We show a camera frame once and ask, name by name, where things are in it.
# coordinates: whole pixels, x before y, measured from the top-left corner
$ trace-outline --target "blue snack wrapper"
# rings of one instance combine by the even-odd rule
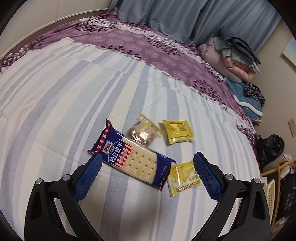
[[[114,129],[109,120],[92,149],[99,152],[103,162],[162,190],[173,159],[128,139]]]

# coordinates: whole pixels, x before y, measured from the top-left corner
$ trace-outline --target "black backpack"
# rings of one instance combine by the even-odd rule
[[[257,162],[260,169],[265,167],[268,163],[277,159],[283,153],[284,146],[284,140],[278,135],[274,134],[265,139],[262,139],[261,136],[257,136]]]

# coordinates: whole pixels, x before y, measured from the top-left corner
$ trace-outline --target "pink cloth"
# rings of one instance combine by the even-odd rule
[[[255,71],[251,67],[233,60],[231,56],[225,56],[224,63],[229,70],[245,81],[251,81],[255,76]]]

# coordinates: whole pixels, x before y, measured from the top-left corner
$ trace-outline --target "electrical outlet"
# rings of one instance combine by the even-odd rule
[[[292,118],[291,120],[288,121],[292,136],[296,136],[296,123],[294,118]]]

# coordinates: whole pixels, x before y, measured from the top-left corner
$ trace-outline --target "blue curtain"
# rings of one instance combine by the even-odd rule
[[[266,0],[208,0],[192,31],[198,46],[227,27],[257,52],[281,17]]]
[[[197,46],[220,27],[236,32],[257,52],[281,19],[267,0],[113,0],[109,12]]]
[[[177,41],[192,44],[192,30],[208,0],[123,0],[117,17],[136,24],[145,24]]]

